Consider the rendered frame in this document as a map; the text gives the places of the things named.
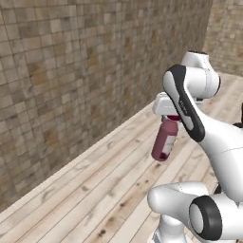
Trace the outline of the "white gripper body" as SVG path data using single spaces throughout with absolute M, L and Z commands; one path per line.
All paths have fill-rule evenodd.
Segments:
M 158 116 L 176 116 L 178 113 L 165 92 L 160 92 L 153 104 L 152 111 Z

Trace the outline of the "dark red wine bottle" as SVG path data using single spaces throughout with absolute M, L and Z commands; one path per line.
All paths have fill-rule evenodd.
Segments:
M 165 161 L 169 158 L 178 135 L 179 116 L 165 116 L 159 127 L 159 131 L 151 153 L 153 159 Z

